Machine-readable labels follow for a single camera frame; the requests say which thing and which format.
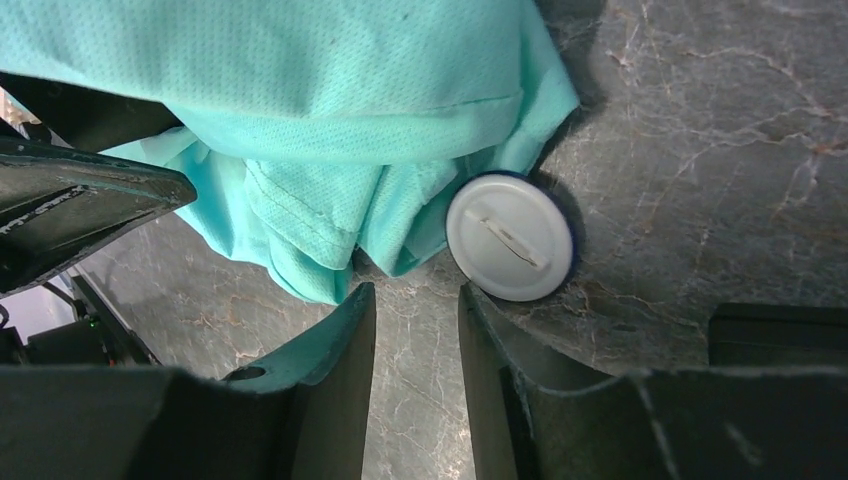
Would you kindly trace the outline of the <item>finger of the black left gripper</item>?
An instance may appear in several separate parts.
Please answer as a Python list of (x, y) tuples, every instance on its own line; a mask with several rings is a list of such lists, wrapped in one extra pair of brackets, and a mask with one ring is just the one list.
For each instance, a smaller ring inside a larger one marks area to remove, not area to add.
[(71, 147), (100, 152), (183, 123), (164, 105), (9, 73), (1, 87)]
[(196, 197), (174, 170), (2, 138), (2, 296), (45, 283)]

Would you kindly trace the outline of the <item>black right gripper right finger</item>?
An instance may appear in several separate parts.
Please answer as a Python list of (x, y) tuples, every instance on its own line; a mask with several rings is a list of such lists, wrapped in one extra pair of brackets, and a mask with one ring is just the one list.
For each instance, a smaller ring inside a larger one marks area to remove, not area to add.
[(480, 479), (847, 475), (847, 367), (609, 375), (540, 343), (471, 284), (458, 331)]

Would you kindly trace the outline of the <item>mint green garment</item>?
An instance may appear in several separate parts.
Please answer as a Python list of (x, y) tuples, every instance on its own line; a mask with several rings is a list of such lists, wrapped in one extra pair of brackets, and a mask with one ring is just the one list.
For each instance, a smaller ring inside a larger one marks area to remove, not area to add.
[(163, 105), (110, 154), (183, 173), (211, 249), (333, 305), (356, 250), (426, 262), (460, 186), (529, 172), (579, 104), (532, 1), (5, 1), (1, 69)]

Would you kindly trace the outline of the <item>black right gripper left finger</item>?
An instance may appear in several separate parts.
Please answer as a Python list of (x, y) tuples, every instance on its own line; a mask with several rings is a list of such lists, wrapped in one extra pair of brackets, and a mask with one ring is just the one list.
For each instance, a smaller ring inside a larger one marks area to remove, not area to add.
[(163, 366), (1, 371), (5, 479), (357, 479), (376, 295), (221, 380)]

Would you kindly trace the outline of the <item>blue starry round brooch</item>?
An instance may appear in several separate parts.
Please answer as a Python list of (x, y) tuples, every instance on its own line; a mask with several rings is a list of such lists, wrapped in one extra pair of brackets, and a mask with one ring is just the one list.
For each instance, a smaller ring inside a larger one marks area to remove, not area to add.
[(577, 230), (562, 201), (513, 172), (487, 172), (460, 187), (448, 206), (445, 233), (466, 278), (509, 302), (550, 296), (579, 262)]

